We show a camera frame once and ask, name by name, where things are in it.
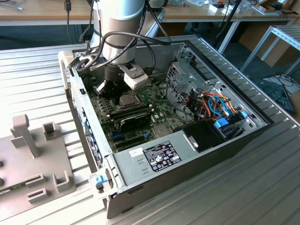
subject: robotic arm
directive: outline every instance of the robotic arm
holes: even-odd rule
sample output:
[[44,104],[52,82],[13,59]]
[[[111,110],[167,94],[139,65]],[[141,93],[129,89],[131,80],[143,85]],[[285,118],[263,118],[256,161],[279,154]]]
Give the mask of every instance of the robotic arm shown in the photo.
[[[136,90],[147,82],[147,73],[134,61],[137,39],[140,38],[151,53],[153,51],[147,41],[171,44],[154,13],[161,10],[163,3],[163,0],[94,1],[94,35],[90,48],[80,58],[77,70],[93,71],[105,67],[103,81],[94,86],[98,95],[110,99],[113,95],[119,95],[118,92],[122,92],[125,86]],[[167,42],[141,35],[146,13],[158,23],[168,38]]]

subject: table leg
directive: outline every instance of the table leg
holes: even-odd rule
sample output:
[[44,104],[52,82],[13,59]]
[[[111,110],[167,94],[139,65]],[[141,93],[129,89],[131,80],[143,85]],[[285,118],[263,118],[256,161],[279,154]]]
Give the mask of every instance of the table leg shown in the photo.
[[260,48],[262,47],[262,45],[268,40],[269,36],[271,35],[271,31],[272,31],[273,27],[270,26],[267,30],[267,32],[264,34],[264,36],[262,37],[262,39],[258,42],[257,46],[255,47],[255,49],[252,51],[252,53],[250,54],[249,58],[246,60],[246,62],[244,63],[244,65],[241,67],[240,71],[243,72],[245,70],[245,68],[248,66],[248,64],[254,59],[254,57],[257,55],[257,53],[259,52]]
[[297,59],[297,61],[295,61],[295,63],[286,71],[285,74],[289,74],[290,72],[292,72],[292,70],[300,63],[300,58]]
[[[286,25],[293,25],[295,22],[295,20],[290,20],[289,22],[287,22]],[[270,52],[273,50],[273,48],[277,45],[277,43],[279,42],[280,38],[277,37],[275,39],[275,41],[270,45],[270,47],[268,48],[268,50],[264,53],[264,55],[261,57],[261,61],[265,61],[265,59],[267,58],[267,56],[270,54]]]
[[237,21],[235,21],[231,24],[231,26],[229,28],[229,31],[227,32],[221,46],[218,49],[218,52],[220,54],[222,54],[225,51],[225,48],[227,47],[230,39],[233,37],[233,34],[235,33],[235,31],[236,31],[237,27],[239,26],[239,24],[240,24],[239,20],[237,20]]

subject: desk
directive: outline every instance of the desk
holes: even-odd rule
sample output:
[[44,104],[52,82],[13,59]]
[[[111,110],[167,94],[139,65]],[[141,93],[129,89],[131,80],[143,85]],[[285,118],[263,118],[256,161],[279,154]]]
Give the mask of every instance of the desk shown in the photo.
[[[23,11],[0,7],[0,26],[66,24],[67,16],[63,0],[19,0],[19,2],[19,5],[24,8]],[[88,24],[89,15],[90,7],[86,0],[72,0],[70,24]],[[288,20],[288,25],[292,25],[299,16],[283,17],[262,15],[252,8],[241,10],[232,18],[233,23],[218,51],[223,53],[240,22]],[[209,11],[207,5],[198,7],[186,2],[184,7],[166,6],[163,22],[220,22],[223,18],[224,14]]]
[[[57,58],[59,51],[85,46],[1,51],[0,102],[8,101],[18,110],[8,112],[3,107],[8,116],[0,121],[0,134],[10,135],[10,116],[16,113],[29,115],[30,128],[45,121],[60,124],[77,186],[75,192],[9,218],[3,224],[184,225],[191,221],[240,224],[246,220],[251,224],[276,224],[274,220],[279,219],[277,224],[289,219],[298,224],[299,123],[203,39],[195,35],[174,37],[177,41],[184,39],[201,50],[275,124],[240,154],[107,221],[102,201],[93,199],[88,184],[90,170],[66,101]],[[210,75],[206,68],[198,69]],[[275,211],[280,212],[280,217],[274,216]]]

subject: blue clip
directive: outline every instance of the blue clip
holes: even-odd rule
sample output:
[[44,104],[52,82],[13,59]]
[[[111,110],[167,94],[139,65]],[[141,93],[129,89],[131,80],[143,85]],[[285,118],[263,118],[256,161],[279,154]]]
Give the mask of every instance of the blue clip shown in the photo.
[[218,120],[215,121],[215,126],[217,128],[221,128],[225,125],[229,124],[228,121],[225,118],[220,118]]
[[149,135],[150,135],[150,131],[144,134],[145,140],[149,138]]
[[245,111],[241,112],[241,115],[244,117],[244,119],[248,116],[248,113],[246,113]]
[[108,179],[105,175],[99,175],[96,177],[96,186],[101,185],[107,181],[108,181]]

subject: warning label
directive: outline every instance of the warning label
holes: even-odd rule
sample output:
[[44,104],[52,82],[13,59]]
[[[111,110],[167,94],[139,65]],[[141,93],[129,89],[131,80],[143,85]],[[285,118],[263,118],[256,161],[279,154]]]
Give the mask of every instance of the warning label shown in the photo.
[[181,159],[169,141],[143,150],[154,172],[163,170]]

